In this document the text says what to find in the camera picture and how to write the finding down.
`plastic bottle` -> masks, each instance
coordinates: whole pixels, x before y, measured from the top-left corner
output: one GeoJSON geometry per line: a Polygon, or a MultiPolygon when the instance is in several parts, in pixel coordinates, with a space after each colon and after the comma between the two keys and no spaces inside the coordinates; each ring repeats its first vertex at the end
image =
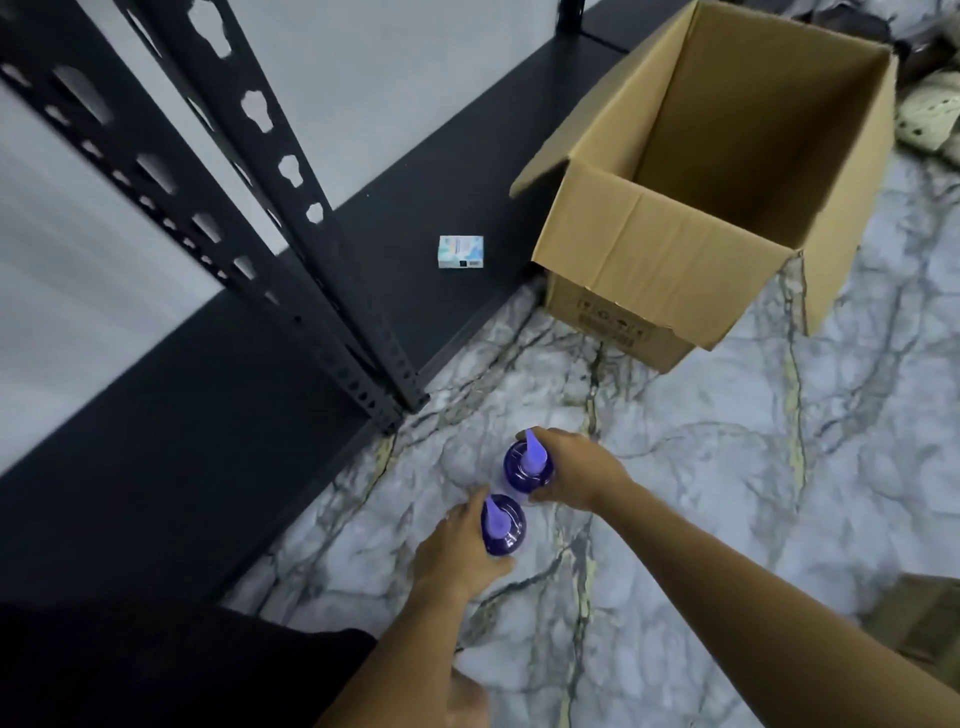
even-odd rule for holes
{"type": "Polygon", "coordinates": [[[526,441],[510,445],[503,457],[503,472],[511,486],[528,496],[550,482],[553,461],[533,430],[527,430],[526,441]]]}
{"type": "Polygon", "coordinates": [[[519,503],[510,496],[487,496],[480,515],[483,543],[491,556],[513,553],[527,535],[527,518],[519,503]]]}

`bottle cap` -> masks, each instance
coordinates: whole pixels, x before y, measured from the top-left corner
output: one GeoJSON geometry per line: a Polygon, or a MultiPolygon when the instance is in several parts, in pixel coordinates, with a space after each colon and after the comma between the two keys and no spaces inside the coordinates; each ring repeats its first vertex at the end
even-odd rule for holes
{"type": "Polygon", "coordinates": [[[520,467],[528,475],[539,475],[546,469],[546,449],[532,429],[527,430],[527,450],[520,456],[520,467]]]}
{"type": "Polygon", "coordinates": [[[487,496],[487,534],[492,539],[505,538],[513,527],[510,516],[500,510],[499,506],[493,502],[492,496],[487,496]]]}

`marble floor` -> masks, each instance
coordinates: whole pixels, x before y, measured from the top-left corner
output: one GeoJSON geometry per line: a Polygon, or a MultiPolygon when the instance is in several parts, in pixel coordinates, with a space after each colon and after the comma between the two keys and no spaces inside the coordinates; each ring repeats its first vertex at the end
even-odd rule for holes
{"type": "MultiPolygon", "coordinates": [[[[855,619],[900,571],[960,576],[960,176],[891,157],[848,285],[813,337],[795,271],[714,352],[659,376],[520,291],[226,604],[297,629],[384,630],[417,544],[512,434],[597,438],[687,518],[855,619]]],[[[457,666],[494,726],[756,719],[602,521],[530,509],[516,570],[472,605],[457,666]]]]}

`black pants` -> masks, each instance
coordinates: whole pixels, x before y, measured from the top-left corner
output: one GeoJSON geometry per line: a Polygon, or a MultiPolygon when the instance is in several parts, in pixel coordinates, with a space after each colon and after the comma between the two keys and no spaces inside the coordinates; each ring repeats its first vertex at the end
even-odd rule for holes
{"type": "Polygon", "coordinates": [[[0,605],[0,726],[308,728],[375,645],[179,603],[0,605]]]}

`cardboard box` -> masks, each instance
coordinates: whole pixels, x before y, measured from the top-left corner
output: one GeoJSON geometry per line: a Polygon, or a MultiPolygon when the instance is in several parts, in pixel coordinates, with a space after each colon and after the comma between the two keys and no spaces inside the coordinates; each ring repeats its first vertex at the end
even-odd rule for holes
{"type": "Polygon", "coordinates": [[[565,165],[533,260],[562,321],[669,371],[793,257],[830,310],[893,146],[881,45],[694,2],[607,74],[511,187],[565,165]]]}

